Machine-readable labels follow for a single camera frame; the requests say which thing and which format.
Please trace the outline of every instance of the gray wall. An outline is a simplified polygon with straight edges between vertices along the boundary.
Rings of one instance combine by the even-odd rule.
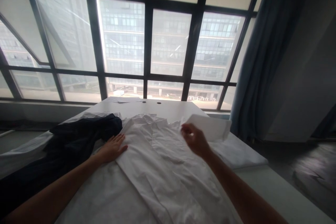
[[[268,93],[262,138],[307,141],[336,101],[336,0],[306,0]]]

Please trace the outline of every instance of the window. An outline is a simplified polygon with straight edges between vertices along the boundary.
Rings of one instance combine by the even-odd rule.
[[[144,97],[144,81],[139,79],[106,78],[108,96]]]
[[[0,0],[0,97],[230,110],[262,0]]]
[[[13,70],[12,74],[23,98],[60,100],[51,73]]]
[[[190,21],[191,14],[154,10],[152,74],[182,75]]]
[[[148,99],[181,101],[183,83],[150,80],[147,90]]]

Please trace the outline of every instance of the blue curtain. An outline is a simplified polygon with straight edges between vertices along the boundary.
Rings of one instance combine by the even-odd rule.
[[[230,120],[242,140],[258,138],[265,96],[305,0],[262,0],[241,66]]]

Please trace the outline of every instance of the table surface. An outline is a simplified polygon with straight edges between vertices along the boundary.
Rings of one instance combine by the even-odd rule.
[[[85,112],[120,112],[123,118],[150,113],[167,118],[168,122],[171,123],[181,120],[182,117],[187,119],[192,114],[207,116],[195,104],[188,101],[150,99],[144,99],[143,101],[146,101],[146,103],[119,104],[102,101]],[[269,166],[242,168],[235,170],[235,172],[276,209],[288,223],[335,223]]]

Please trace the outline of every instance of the hand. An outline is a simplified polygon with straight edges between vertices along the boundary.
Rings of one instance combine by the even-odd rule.
[[[205,159],[212,153],[203,132],[193,124],[182,124],[181,133],[191,151],[196,155]]]
[[[93,157],[96,158],[101,164],[116,160],[116,158],[119,157],[128,148],[128,146],[125,145],[120,149],[120,145],[124,139],[124,134],[111,137]]]

